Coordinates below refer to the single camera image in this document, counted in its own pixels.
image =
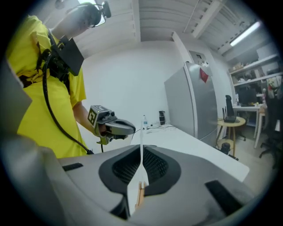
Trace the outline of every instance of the refrigerator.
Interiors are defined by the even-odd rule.
[[[164,85],[170,124],[214,147],[217,104],[211,76],[209,67],[185,62]]]

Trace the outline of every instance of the pipe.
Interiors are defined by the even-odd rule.
[[[190,21],[191,21],[191,19],[192,19],[192,17],[193,17],[193,14],[194,14],[194,12],[195,12],[195,9],[196,9],[196,7],[198,6],[198,4],[199,4],[200,1],[201,1],[201,0],[198,0],[198,1],[196,2],[195,7],[194,7],[194,10],[193,10],[193,12],[191,13],[191,16],[190,16],[190,18],[189,18],[189,21],[187,22],[187,25],[186,25],[186,27],[185,27],[183,33],[185,33],[187,27],[189,26],[189,23],[190,23]]]

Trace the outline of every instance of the person's hand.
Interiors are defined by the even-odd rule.
[[[107,128],[106,128],[106,125],[98,125],[98,128],[99,128],[99,132],[100,134],[102,135],[104,132],[107,131]]]

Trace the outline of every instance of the ceiling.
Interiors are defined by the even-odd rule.
[[[112,17],[106,23],[75,37],[85,58],[118,45],[136,41],[172,41],[172,33],[185,32],[222,53],[225,44],[256,19],[239,1],[233,0],[108,0]],[[65,8],[55,8],[46,0],[30,14],[54,27],[67,9],[78,0],[67,0]]]

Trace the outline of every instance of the plastic bottle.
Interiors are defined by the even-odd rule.
[[[147,131],[148,123],[145,115],[143,115],[143,129]]]

